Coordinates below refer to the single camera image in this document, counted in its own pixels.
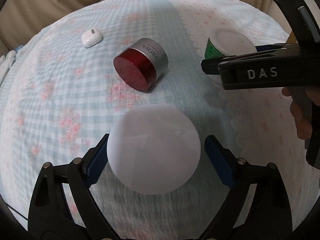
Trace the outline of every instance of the blue gripper pad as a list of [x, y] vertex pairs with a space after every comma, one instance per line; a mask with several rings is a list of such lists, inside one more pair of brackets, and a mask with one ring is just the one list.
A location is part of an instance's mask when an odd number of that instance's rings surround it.
[[86, 169], [87, 177], [85, 180], [85, 184], [88, 188], [98, 182], [103, 169], [107, 165], [107, 142], [108, 140], [106, 140], [102, 146], [100, 145], [100, 143], [98, 143], [98, 145], [96, 146], [96, 148], [98, 148], [96, 149], [97, 152]]
[[228, 186], [229, 188], [233, 188], [236, 183], [234, 179], [233, 169], [230, 166], [232, 157], [230, 158], [229, 156], [228, 158], [228, 156], [226, 156], [228, 155], [226, 153], [228, 149], [224, 149], [213, 135], [210, 135], [205, 139], [204, 149], [212, 165], [214, 166], [222, 184]]

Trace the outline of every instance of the red jar lid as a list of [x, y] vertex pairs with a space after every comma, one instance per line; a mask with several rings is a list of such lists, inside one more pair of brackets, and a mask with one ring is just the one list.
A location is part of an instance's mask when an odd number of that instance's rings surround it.
[[123, 81], [140, 92], [146, 92], [157, 79], [151, 61], [135, 49], [125, 50], [113, 60], [113, 64]]

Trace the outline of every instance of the green label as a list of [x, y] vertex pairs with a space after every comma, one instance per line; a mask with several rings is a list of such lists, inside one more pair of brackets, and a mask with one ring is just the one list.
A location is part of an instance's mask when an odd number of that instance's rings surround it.
[[207, 48], [205, 49], [204, 59], [225, 57], [220, 51], [218, 51], [208, 39]]

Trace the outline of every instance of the paper cup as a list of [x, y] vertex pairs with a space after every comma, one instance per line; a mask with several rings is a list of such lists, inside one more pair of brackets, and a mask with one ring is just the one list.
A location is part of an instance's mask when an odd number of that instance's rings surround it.
[[[257, 52], [256, 47], [246, 36], [232, 29], [218, 28], [209, 35], [204, 58], [239, 56], [255, 52]], [[208, 76], [213, 82], [222, 86], [219, 75]]]

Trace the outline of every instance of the white disc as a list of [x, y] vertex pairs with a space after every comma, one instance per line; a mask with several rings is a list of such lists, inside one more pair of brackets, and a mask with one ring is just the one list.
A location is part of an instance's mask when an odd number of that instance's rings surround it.
[[115, 176], [141, 194], [171, 192], [195, 172], [201, 143], [193, 123], [174, 105], [145, 105], [112, 128], [107, 155]]

